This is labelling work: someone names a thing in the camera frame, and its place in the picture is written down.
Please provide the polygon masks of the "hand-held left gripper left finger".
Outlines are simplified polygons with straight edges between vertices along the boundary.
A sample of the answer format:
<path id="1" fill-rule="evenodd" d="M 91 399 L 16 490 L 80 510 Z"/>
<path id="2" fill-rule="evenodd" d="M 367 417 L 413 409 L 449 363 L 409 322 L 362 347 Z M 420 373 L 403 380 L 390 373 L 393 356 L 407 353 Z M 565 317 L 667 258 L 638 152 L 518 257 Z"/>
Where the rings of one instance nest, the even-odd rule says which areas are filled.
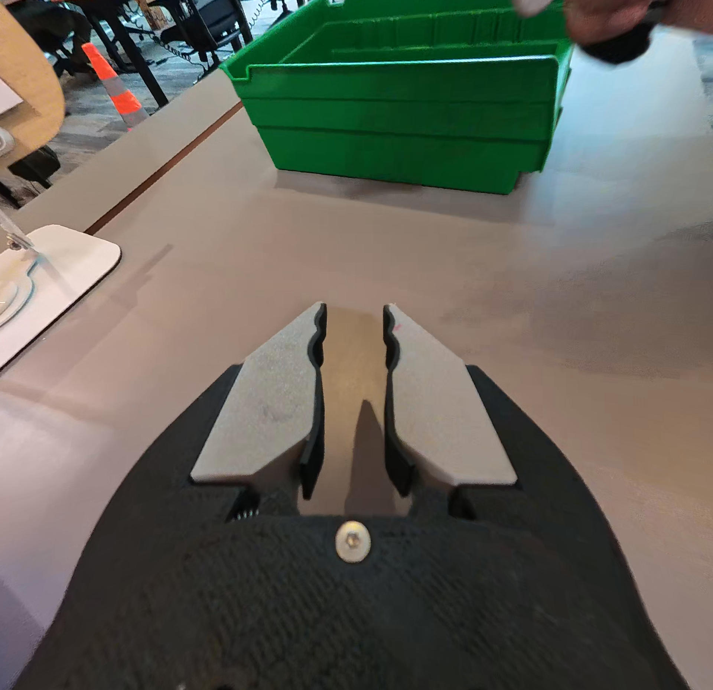
<path id="1" fill-rule="evenodd" d="M 325 458 L 326 321 L 326 303 L 316 302 L 245 358 L 191 470 L 194 483 L 312 498 Z"/>

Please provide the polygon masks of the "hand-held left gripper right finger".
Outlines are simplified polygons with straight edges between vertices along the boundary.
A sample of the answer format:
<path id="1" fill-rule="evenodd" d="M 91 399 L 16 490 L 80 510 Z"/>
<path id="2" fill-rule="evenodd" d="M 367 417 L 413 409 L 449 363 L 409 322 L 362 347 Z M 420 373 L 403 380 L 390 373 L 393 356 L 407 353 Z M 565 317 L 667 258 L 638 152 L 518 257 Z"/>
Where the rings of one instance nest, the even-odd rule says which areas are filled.
<path id="1" fill-rule="evenodd" d="M 514 486 L 518 476 L 465 362 L 395 304 L 382 315 L 385 465 L 399 495 L 418 483 Z"/>

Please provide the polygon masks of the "green plastic bin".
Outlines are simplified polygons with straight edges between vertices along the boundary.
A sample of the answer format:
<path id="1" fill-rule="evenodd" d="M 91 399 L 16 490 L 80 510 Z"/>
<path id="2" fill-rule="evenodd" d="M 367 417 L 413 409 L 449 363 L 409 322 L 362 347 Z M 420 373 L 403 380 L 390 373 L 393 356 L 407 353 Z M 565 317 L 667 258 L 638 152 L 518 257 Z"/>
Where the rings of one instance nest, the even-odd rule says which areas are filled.
<path id="1" fill-rule="evenodd" d="M 221 70 L 280 170 L 510 194 L 546 165 L 563 0 L 311 0 Z"/>

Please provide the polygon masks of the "orange traffic cone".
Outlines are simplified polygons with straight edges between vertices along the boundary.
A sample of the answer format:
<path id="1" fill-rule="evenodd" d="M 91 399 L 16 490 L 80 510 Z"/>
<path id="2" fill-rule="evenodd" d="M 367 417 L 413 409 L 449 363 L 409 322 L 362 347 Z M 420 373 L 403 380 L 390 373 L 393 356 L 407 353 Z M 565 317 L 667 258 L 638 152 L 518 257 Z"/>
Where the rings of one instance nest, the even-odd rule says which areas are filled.
<path id="1" fill-rule="evenodd" d="M 143 105 L 127 88 L 97 47 L 87 42 L 82 44 L 82 49 L 128 131 L 147 120 L 149 116 Z"/>

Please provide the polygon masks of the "instruction sign on stand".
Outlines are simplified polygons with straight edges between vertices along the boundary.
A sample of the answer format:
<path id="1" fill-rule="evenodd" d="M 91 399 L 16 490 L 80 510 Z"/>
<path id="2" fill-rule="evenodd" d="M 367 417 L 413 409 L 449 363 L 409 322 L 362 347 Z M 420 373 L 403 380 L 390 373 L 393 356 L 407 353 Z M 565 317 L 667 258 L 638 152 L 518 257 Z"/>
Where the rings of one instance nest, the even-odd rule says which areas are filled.
<path id="1" fill-rule="evenodd" d="M 1 117 L 1 169 L 58 133 L 65 101 L 47 58 L 1 6 L 1 78 L 23 104 Z M 115 243 L 58 223 L 29 233 L 1 212 L 1 368 L 118 266 Z"/>

